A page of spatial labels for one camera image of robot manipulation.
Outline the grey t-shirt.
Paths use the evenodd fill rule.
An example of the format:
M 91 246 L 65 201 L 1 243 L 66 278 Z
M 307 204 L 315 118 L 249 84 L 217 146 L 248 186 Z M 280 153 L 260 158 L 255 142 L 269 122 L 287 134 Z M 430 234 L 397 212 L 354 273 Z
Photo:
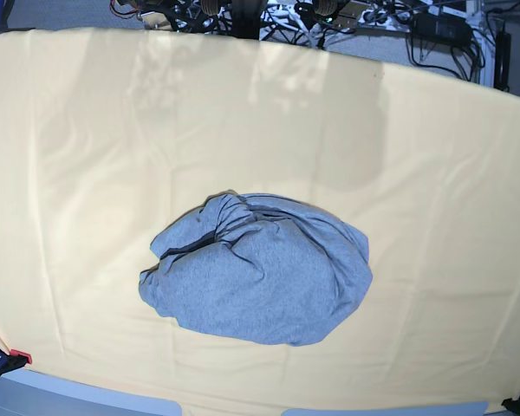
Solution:
M 373 279 L 367 236 L 313 205 L 221 193 L 151 243 L 141 299 L 191 331 L 265 345 L 322 341 Z

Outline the yellow table cloth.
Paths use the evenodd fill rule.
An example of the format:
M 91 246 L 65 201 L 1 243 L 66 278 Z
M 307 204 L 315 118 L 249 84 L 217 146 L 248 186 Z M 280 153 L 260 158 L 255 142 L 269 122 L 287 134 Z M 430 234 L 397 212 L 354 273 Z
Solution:
M 199 335 L 140 299 L 149 245 L 233 190 L 363 231 L 374 280 L 324 341 Z M 0 347 L 186 415 L 520 394 L 520 98 L 224 36 L 0 35 Z

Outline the black power adapter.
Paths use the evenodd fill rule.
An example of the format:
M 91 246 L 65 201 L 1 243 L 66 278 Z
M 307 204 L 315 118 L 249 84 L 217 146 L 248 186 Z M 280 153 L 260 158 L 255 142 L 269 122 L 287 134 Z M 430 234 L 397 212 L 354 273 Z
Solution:
M 455 16 L 435 16 L 429 13 L 414 16 L 411 33 L 413 36 L 431 42 L 456 47 L 467 47 L 472 39 L 472 28 L 465 20 Z

